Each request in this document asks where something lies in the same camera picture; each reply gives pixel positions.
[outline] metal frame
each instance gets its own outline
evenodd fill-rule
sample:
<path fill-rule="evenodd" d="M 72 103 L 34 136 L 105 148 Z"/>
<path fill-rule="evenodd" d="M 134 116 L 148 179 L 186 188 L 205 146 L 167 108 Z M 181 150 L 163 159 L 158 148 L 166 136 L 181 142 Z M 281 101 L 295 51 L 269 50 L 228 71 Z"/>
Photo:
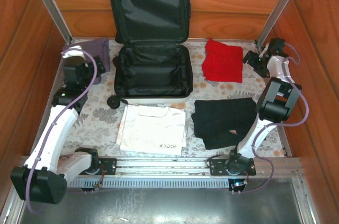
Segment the metal frame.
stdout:
<path fill-rule="evenodd" d="M 292 185 L 303 223 L 320 223 L 306 180 L 301 177 L 294 177 L 292 178 Z"/>
<path fill-rule="evenodd" d="M 72 35 L 70 30 L 54 0 L 42 0 L 47 11 L 51 15 L 52 19 L 55 22 L 55 25 L 59 29 L 61 35 L 65 39 L 66 43 L 70 43 L 72 40 Z"/>
<path fill-rule="evenodd" d="M 273 8 L 272 13 L 270 14 L 269 18 L 267 19 L 263 30 L 261 31 L 258 39 L 257 39 L 257 47 L 261 49 L 262 45 L 264 44 L 265 39 L 269 35 L 270 31 L 272 30 L 274 24 L 278 20 L 278 17 L 284 10 L 285 6 L 287 5 L 289 0 L 279 0 L 275 7 Z"/>
<path fill-rule="evenodd" d="M 299 158 L 268 158 L 274 164 L 273 178 L 292 178 L 304 176 Z M 251 178 L 268 178 L 271 174 L 271 165 L 261 159 L 254 159 L 256 176 Z M 214 179 L 206 165 L 206 158 L 167 158 L 167 157 L 117 157 L 117 166 L 114 176 L 105 178 L 201 178 Z M 99 176 L 78 176 L 79 179 L 96 178 Z M 221 178 L 235 178 L 234 176 L 218 176 Z"/>
<path fill-rule="evenodd" d="M 273 179 L 290 178 L 295 191 L 300 218 L 304 223 L 319 223 L 313 201 L 308 192 L 304 172 L 299 158 L 270 158 L 274 163 Z M 268 162 L 255 159 L 257 175 L 252 179 L 268 178 L 271 166 Z M 220 188 L 228 187 L 228 179 L 234 176 L 211 176 L 206 167 L 205 158 L 151 158 L 120 157 L 117 161 L 115 176 L 105 176 L 103 187 L 177 187 L 177 188 Z M 91 187 L 99 176 L 78 176 L 69 187 Z M 12 186 L 0 223 L 19 223 L 25 207 L 15 188 Z"/>
<path fill-rule="evenodd" d="M 282 149 L 285 150 L 285 154 L 286 154 L 287 157 L 292 157 L 292 151 L 291 151 L 291 147 L 290 147 L 288 140 L 287 140 L 285 128 L 283 126 L 278 126 L 277 130 L 278 130 L 279 138 L 280 138 L 280 141 L 281 141 L 281 144 L 282 144 Z"/>
<path fill-rule="evenodd" d="M 73 39 L 80 39 L 80 40 L 93 40 L 96 37 L 79 37 L 79 36 L 73 36 Z M 109 40 L 115 40 L 115 37 L 107 37 Z M 255 40 L 243 40 L 243 39 L 215 39 L 216 41 L 219 42 L 232 42 L 232 43 L 237 43 L 237 42 L 242 42 L 242 43 L 255 43 Z M 187 41 L 191 42 L 207 42 L 209 38 L 188 38 Z"/>

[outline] black cloth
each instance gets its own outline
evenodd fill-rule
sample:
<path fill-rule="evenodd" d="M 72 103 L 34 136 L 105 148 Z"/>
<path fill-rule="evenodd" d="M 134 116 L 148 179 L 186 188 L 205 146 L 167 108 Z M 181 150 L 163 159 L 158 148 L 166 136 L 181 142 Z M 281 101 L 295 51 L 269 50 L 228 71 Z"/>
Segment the black cloth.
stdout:
<path fill-rule="evenodd" d="M 256 104 L 251 98 L 196 101 L 194 105 L 194 135 L 202 138 L 206 150 L 237 145 L 256 118 Z"/>

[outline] patterned fabric surface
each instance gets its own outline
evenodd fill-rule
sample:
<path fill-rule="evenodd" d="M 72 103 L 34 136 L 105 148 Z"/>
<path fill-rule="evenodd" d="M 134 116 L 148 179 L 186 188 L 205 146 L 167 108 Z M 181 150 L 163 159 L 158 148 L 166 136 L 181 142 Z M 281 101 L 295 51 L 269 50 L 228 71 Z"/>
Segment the patterned fabric surface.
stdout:
<path fill-rule="evenodd" d="M 240 46 L 245 55 L 249 50 L 255 50 L 253 43 L 227 43 Z M 215 154 L 227 154 L 233 147 L 216 150 L 206 150 L 202 139 L 194 136 L 194 127 L 191 114 L 194 113 L 195 100 L 224 100 L 232 98 L 251 97 L 257 102 L 265 87 L 263 79 L 253 72 L 249 65 L 243 67 L 243 82 L 219 83 L 206 81 L 201 65 L 205 59 L 205 42 L 186 42 L 184 45 L 190 51 L 193 69 L 193 92 L 185 103 L 170 104 L 171 107 L 185 109 L 186 111 L 186 142 L 187 147 L 182 149 L 182 157 L 210 157 Z M 121 44 L 110 40 L 111 59 L 118 55 Z M 66 139 L 61 154 L 70 154 L 78 147 L 96 148 L 100 156 L 131 156 L 131 157 L 162 157 L 168 155 L 155 155 L 122 151 L 115 143 L 122 118 L 124 104 L 113 110 L 106 104 L 107 98 L 114 94 L 115 67 L 111 64 L 111 71 L 102 75 L 101 83 L 94 85 L 88 93 L 88 100 L 82 112 L 73 125 Z M 277 129 L 274 129 L 262 143 L 258 150 L 260 156 L 283 157 L 283 149 Z"/>

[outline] wire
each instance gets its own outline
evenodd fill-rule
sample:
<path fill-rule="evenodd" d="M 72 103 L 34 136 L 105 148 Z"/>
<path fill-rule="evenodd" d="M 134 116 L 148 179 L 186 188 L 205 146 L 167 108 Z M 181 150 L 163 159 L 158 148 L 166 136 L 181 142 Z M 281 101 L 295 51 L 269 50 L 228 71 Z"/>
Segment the wire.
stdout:
<path fill-rule="evenodd" d="M 102 187 L 102 183 L 103 183 L 104 178 L 105 178 L 105 166 L 101 165 L 100 168 L 101 168 L 101 178 L 100 178 L 100 180 L 97 184 L 98 189 L 100 189 Z"/>
<path fill-rule="evenodd" d="M 71 101 L 63 110 L 61 110 L 61 112 L 55 117 L 55 119 L 53 120 L 52 124 L 48 128 L 47 133 L 46 133 L 46 135 L 45 135 L 45 137 L 44 137 L 44 139 L 42 141 L 40 150 L 39 150 L 39 152 L 37 154 L 37 157 L 36 157 L 36 159 L 35 159 L 35 161 L 34 161 L 34 163 L 32 165 L 31 170 L 30 170 L 30 172 L 28 174 L 28 179 L 27 179 L 27 184 L 26 184 L 26 191 L 25 191 L 26 204 L 27 204 L 28 210 L 31 213 L 37 213 L 36 211 L 34 211 L 32 209 L 32 205 L 31 205 L 31 201 L 30 201 L 30 188 L 31 188 L 31 182 L 32 182 L 33 173 L 34 173 L 35 168 L 37 167 L 38 162 L 40 161 L 43 149 L 44 149 L 44 147 L 46 145 L 46 142 L 47 142 L 47 139 L 48 139 L 48 137 L 49 137 L 49 135 L 50 135 L 50 133 L 51 133 L 51 131 L 53 129 L 53 126 L 57 124 L 57 121 L 59 120 L 59 118 L 62 116 L 62 114 L 67 109 L 69 109 L 71 106 L 73 106 L 77 101 L 79 101 L 85 94 L 87 94 L 89 92 L 90 88 L 94 84 L 94 81 L 95 81 L 96 75 L 97 75 L 97 65 L 96 65 L 96 62 L 95 62 L 94 58 L 92 57 L 92 55 L 90 53 L 88 53 L 85 50 L 79 49 L 79 48 L 69 48 L 69 49 L 61 52 L 61 54 L 63 55 L 66 52 L 71 51 L 71 50 L 80 51 L 80 52 L 84 53 L 91 60 L 91 62 L 93 63 L 94 73 L 93 73 L 92 80 L 89 83 L 88 87 L 78 97 L 76 97 L 73 101 Z"/>
<path fill-rule="evenodd" d="M 285 42 L 285 45 L 290 47 L 297 55 L 298 57 L 298 61 L 296 61 L 293 57 L 289 56 L 289 57 L 286 57 L 286 59 L 283 61 L 283 62 L 286 62 L 287 60 L 292 60 L 296 65 L 300 64 L 300 56 L 298 54 L 298 52 L 296 51 L 296 49 L 289 43 Z M 283 70 L 283 73 L 285 76 L 287 76 L 287 71 L 286 71 L 286 68 L 285 66 L 282 66 L 282 70 Z M 271 168 L 272 168 L 272 171 L 271 171 L 271 175 L 270 177 L 262 184 L 260 185 L 259 187 L 255 188 L 255 189 L 251 189 L 251 190 L 248 190 L 248 191 L 244 191 L 242 192 L 242 194 L 246 194 L 246 193 L 249 193 L 249 192 L 254 192 L 254 191 L 257 191 L 257 190 L 260 190 L 262 187 L 265 187 L 272 179 L 273 177 L 273 174 L 274 174 L 274 165 L 273 165 L 273 162 L 270 160 L 270 159 L 267 159 L 265 157 L 260 157 L 256 152 L 255 152 L 255 143 L 259 137 L 259 135 L 267 128 L 267 127 L 270 127 L 270 126 L 281 126 L 281 127 L 295 127 L 295 126 L 299 126 L 301 124 L 303 124 L 307 118 L 308 118 L 308 115 L 309 115 L 309 106 L 308 106 L 308 103 L 307 103 L 307 100 L 306 98 L 304 97 L 304 95 L 301 93 L 301 91 L 296 87 L 296 85 L 292 82 L 292 80 L 289 78 L 289 77 L 286 77 L 287 81 L 290 83 L 290 85 L 296 90 L 296 92 L 299 94 L 299 96 L 301 97 L 302 101 L 304 102 L 304 105 L 305 105 L 305 115 L 304 115 L 304 118 L 301 119 L 301 121 L 299 122 L 296 122 L 296 123 L 270 123 L 268 125 L 266 125 L 264 128 L 262 128 L 258 134 L 255 136 L 254 140 L 253 140 L 253 143 L 252 143 L 252 152 L 254 154 L 255 157 L 257 157 L 258 159 L 262 159 L 262 160 L 265 160 L 267 162 L 269 162 L 271 164 Z"/>

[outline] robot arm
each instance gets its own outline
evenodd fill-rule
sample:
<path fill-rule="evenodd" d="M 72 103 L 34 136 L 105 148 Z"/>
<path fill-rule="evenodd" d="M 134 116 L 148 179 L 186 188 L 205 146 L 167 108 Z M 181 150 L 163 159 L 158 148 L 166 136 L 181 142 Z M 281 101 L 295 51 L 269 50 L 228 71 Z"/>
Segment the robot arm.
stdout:
<path fill-rule="evenodd" d="M 67 184 L 82 171 L 94 173 L 99 168 L 99 156 L 95 149 L 78 148 L 67 159 L 59 159 L 66 137 L 77 120 L 87 95 L 81 97 L 75 104 L 70 106 L 51 128 L 46 144 L 43 145 L 48 130 L 61 111 L 69 106 L 85 91 L 91 80 L 93 80 L 93 63 L 85 62 L 84 54 L 79 51 L 80 46 L 74 47 L 63 55 L 65 59 L 64 86 L 53 96 L 52 108 L 47 125 L 38 141 L 33 153 L 26 160 L 23 167 L 14 167 L 11 172 L 11 180 L 22 200 L 25 200 L 25 190 L 28 185 L 29 173 L 36 161 L 30 180 L 30 201 L 44 203 L 59 203 L 66 193 Z M 97 75 L 104 72 L 99 57 L 95 58 L 97 64 Z"/>
<path fill-rule="evenodd" d="M 227 166 L 232 174 L 240 172 L 255 174 L 252 149 L 255 137 L 263 130 L 257 136 L 254 145 L 254 150 L 257 151 L 269 132 L 276 127 L 267 127 L 267 125 L 286 121 L 298 100 L 299 94 L 289 83 L 294 83 L 294 81 L 289 72 L 287 55 L 282 52 L 283 46 L 284 40 L 272 39 L 260 55 L 250 51 L 243 60 L 244 63 L 248 62 L 262 77 L 269 75 L 270 80 L 257 102 L 255 108 L 257 116 L 252 127 L 236 149 L 230 153 Z"/>

